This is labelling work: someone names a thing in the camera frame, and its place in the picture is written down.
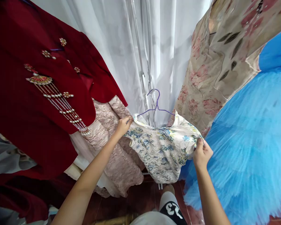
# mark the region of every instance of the red velvet jacket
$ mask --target red velvet jacket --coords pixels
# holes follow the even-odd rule
[[[52,77],[61,93],[73,94],[67,101],[87,126],[96,116],[92,98],[106,103],[117,95],[127,103],[87,36],[29,3],[0,1],[0,133],[38,164],[19,174],[50,179],[76,158],[68,134],[77,128],[26,80],[33,75],[24,64]],[[67,42],[64,47],[60,38]],[[64,51],[50,50],[55,48]],[[46,58],[42,50],[56,59]]]

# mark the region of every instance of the ruffled tulle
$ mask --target ruffled tulle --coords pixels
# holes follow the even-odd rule
[[[206,137],[208,172],[232,224],[281,217],[281,72],[259,73],[217,115]],[[192,161],[181,169],[185,203],[201,208]]]

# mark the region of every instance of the red tile floor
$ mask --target red tile floor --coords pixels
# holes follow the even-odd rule
[[[192,207],[184,204],[184,182],[179,181],[174,183],[173,186],[180,210],[187,224],[204,224],[201,220],[203,218],[202,212],[195,211]],[[150,175],[145,175],[144,182],[130,187],[127,193],[127,198],[102,198],[94,193],[86,211],[83,225],[90,224],[96,220],[100,221],[124,216],[128,213],[138,213],[140,215],[153,209],[159,209],[161,191],[158,190],[158,185],[153,182]],[[281,219],[271,217],[269,225],[281,225]]]

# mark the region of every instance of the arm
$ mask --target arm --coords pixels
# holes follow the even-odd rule
[[[207,163],[213,152],[208,143],[199,138],[194,154],[198,185],[206,225],[231,225],[215,192],[207,171]]]
[[[91,195],[109,161],[110,155],[116,143],[128,131],[132,122],[131,117],[119,121],[114,134],[75,183],[52,221],[52,225],[82,224]]]

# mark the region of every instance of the forearm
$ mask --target forearm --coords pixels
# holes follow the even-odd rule
[[[120,137],[113,134],[106,145],[88,165],[59,209],[52,225],[80,225],[91,195],[106,167]]]
[[[206,225],[231,225],[213,187],[207,168],[196,168]]]

